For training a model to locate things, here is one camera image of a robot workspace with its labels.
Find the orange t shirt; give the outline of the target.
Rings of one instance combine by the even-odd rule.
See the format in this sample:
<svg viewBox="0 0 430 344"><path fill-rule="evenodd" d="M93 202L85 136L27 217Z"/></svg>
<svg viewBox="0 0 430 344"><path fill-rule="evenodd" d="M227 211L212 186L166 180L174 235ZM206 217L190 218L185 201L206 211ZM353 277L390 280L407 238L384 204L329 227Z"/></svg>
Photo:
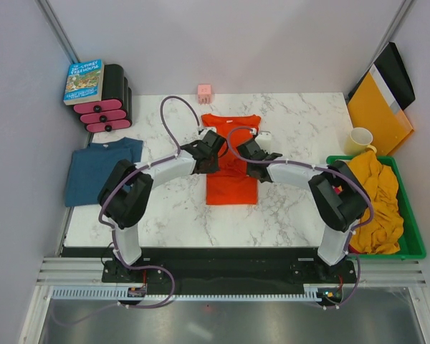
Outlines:
<svg viewBox="0 0 430 344"><path fill-rule="evenodd" d="M210 113L201 116L206 127L213 127L226 138L233 148L252 138L247 128L259 129L262 119L258 115L226 117ZM247 175L247 163L238 159L224 145L219 154L219 168L206 177L206 203L210 206L252 205L258 200L257 180Z"/></svg>

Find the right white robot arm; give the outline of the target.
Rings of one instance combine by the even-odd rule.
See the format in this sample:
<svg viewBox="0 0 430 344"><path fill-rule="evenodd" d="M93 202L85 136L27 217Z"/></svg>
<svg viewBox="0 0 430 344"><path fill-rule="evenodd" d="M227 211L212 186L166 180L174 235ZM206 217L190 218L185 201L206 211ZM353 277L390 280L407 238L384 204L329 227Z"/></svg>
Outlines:
<svg viewBox="0 0 430 344"><path fill-rule="evenodd" d="M330 282L340 273L339 262L348 254L354 229L366 210L372 208L368 192L343 161L312 165L268 153L251 138L233 148L233 154L247 163L247 175L264 183L283 183L310 191L317 211L325 223L315 276Z"/></svg>

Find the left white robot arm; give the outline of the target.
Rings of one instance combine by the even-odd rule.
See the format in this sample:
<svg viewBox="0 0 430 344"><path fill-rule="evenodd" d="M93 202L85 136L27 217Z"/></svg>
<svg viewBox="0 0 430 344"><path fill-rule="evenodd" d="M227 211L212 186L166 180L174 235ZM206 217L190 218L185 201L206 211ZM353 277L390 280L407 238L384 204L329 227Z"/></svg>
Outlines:
<svg viewBox="0 0 430 344"><path fill-rule="evenodd" d="M202 138L178 145L172 155L138 164L125 159L116 163L97 197L98 221L112 232L118 274L126 281L137 281L143 273L138 222L153 189L176 178L216 173L225 143L224 137L207 130Z"/></svg>

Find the pink cube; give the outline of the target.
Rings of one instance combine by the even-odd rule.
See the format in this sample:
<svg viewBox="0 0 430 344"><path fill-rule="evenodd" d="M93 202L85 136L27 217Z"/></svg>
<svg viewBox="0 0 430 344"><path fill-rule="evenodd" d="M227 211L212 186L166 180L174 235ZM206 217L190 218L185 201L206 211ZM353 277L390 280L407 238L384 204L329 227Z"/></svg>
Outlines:
<svg viewBox="0 0 430 344"><path fill-rule="evenodd" d="M210 84L199 84L197 87L197 98L200 105L209 105L212 103L212 87Z"/></svg>

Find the black pink drawer organizer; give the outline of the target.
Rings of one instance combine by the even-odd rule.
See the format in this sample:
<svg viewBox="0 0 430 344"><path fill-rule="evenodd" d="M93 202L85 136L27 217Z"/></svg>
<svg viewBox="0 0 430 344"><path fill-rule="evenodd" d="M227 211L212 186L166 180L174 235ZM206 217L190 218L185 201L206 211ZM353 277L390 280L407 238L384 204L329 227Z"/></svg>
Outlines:
<svg viewBox="0 0 430 344"><path fill-rule="evenodd" d="M90 133L109 133L132 125L132 90L124 69L107 64L104 73L101 100L73 106Z"/></svg>

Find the yellow mug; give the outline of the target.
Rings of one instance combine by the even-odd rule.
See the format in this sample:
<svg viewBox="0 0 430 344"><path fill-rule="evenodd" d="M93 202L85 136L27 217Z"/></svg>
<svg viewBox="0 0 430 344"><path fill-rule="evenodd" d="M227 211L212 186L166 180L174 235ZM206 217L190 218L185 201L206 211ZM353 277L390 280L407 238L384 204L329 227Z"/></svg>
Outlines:
<svg viewBox="0 0 430 344"><path fill-rule="evenodd" d="M373 145L373 134L361 127L350 131L343 150L348 156L357 156L369 150L377 153L377 148Z"/></svg>

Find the folded blue t shirt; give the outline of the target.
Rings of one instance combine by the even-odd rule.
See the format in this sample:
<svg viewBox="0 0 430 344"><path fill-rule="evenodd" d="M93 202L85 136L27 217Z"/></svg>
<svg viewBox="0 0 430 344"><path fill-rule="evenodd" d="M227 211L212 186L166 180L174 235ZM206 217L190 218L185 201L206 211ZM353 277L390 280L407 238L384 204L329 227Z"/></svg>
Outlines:
<svg viewBox="0 0 430 344"><path fill-rule="evenodd" d="M116 163L123 159L139 162L142 151L143 141L132 138L90 143L88 147L74 151L64 193L65 206L96 204L97 196Z"/></svg>

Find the yellow t shirt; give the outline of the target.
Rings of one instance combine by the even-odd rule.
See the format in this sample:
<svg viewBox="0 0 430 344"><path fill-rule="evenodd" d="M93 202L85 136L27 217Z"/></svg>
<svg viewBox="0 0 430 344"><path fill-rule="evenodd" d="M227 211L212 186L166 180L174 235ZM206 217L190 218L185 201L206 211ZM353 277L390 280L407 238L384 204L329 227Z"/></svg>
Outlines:
<svg viewBox="0 0 430 344"><path fill-rule="evenodd" d="M349 168L367 191L374 210L373 220L350 240L359 254L395 254L400 251L403 218L398 208L398 179L392 168L383 165L372 150L354 157Z"/></svg>

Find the blue treehouse book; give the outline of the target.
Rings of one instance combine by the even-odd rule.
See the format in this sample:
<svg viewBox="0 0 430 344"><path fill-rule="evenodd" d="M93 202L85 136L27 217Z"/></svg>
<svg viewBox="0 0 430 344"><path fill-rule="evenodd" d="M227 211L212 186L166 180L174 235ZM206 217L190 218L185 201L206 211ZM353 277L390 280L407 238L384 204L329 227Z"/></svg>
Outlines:
<svg viewBox="0 0 430 344"><path fill-rule="evenodd" d="M104 68L105 65L101 59L71 64L67 72L64 104L74 106L100 101Z"/></svg>

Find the black white folder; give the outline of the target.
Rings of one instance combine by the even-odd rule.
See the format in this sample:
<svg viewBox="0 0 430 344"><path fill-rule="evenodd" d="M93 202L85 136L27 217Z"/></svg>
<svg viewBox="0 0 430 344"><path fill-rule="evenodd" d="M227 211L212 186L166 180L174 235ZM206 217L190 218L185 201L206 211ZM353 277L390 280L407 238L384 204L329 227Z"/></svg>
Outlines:
<svg viewBox="0 0 430 344"><path fill-rule="evenodd" d="M405 110L415 99L413 85L394 42L389 42L376 57L373 65L395 98L391 110Z"/></svg>

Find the green plastic bin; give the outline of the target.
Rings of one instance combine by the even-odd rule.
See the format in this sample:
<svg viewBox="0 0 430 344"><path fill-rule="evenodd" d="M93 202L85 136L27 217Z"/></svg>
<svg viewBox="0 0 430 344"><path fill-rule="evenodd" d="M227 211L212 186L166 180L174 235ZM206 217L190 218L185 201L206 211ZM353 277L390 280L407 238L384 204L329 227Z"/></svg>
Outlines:
<svg viewBox="0 0 430 344"><path fill-rule="evenodd" d="M342 160L349 163L352 159L350 156L328 156L326 161L332 163L336 160ZM359 254L366 259L423 259L426 256L425 246L395 159L390 156L380 156L377 159L383 165L390 166L398 179L398 208L399 214L403 218L403 235L398 241L400 251L395 254L359 254L353 251L349 245L349 252Z"/></svg>

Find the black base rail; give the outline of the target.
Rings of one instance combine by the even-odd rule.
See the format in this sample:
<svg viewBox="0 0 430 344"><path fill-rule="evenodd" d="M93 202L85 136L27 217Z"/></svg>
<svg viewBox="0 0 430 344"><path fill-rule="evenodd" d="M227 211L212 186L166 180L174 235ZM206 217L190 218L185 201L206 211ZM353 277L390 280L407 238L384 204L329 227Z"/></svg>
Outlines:
<svg viewBox="0 0 430 344"><path fill-rule="evenodd" d="M305 285L349 285L352 261L327 266L315 248L152 248L125 268L111 248L66 248L64 258L99 258L103 282L144 282L152 291L298 292Z"/></svg>

